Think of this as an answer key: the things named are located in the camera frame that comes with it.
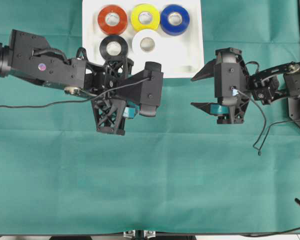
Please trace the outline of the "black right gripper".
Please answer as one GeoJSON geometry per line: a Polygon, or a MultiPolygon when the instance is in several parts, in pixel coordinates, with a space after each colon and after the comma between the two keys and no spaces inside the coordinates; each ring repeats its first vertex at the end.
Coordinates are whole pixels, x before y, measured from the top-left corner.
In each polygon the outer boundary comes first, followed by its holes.
{"type": "MultiPolygon", "coordinates": [[[[235,49],[237,53],[238,62],[240,65],[239,76],[240,76],[240,85],[238,87],[232,88],[232,93],[236,97],[237,102],[236,105],[233,106],[222,106],[217,103],[211,102],[192,102],[191,105],[195,108],[202,110],[203,112],[213,115],[213,116],[221,116],[222,120],[218,120],[219,123],[223,124],[242,124],[244,121],[244,114],[247,108],[248,100],[246,97],[242,96],[240,93],[245,93],[248,88],[248,79],[249,79],[249,71],[246,67],[246,63],[242,57],[242,51],[235,49]]],[[[209,61],[204,67],[195,74],[190,80],[192,82],[213,78],[214,77],[214,67],[216,65],[216,59],[209,61]]]]}

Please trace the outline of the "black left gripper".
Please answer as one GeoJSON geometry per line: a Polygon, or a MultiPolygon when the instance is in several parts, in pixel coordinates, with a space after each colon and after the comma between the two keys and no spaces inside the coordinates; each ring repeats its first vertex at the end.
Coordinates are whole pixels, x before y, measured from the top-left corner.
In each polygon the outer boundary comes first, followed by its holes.
{"type": "Polygon", "coordinates": [[[103,65],[86,63],[91,73],[85,75],[84,91],[92,98],[91,106],[96,131],[103,134],[125,134],[125,118],[134,119],[139,114],[138,105],[127,105],[117,96],[116,87],[132,72],[134,62],[126,56],[113,56],[103,65]]]}

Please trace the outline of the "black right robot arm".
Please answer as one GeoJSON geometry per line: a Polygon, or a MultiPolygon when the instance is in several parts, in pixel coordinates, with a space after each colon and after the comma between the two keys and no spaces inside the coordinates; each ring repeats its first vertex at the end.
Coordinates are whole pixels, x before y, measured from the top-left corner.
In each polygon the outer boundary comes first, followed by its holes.
{"type": "Polygon", "coordinates": [[[300,62],[288,62],[249,73],[237,48],[223,48],[191,79],[214,79],[213,102],[193,102],[195,108],[217,118],[222,125],[243,124],[249,98],[262,105],[288,100],[289,118],[300,128],[300,62]]]}

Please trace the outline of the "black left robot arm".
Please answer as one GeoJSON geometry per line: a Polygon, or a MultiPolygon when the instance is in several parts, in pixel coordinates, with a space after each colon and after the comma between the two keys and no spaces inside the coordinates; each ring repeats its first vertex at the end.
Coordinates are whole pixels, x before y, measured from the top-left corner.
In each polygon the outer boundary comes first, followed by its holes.
{"type": "Polygon", "coordinates": [[[0,43],[0,77],[12,75],[91,102],[97,132],[123,136],[127,101],[116,95],[116,87],[131,74],[134,63],[127,57],[128,44],[122,37],[111,35],[109,39],[119,44],[119,52],[101,47],[105,63],[99,65],[89,61],[83,47],[68,58],[45,37],[14,29],[9,44],[0,43]]]}

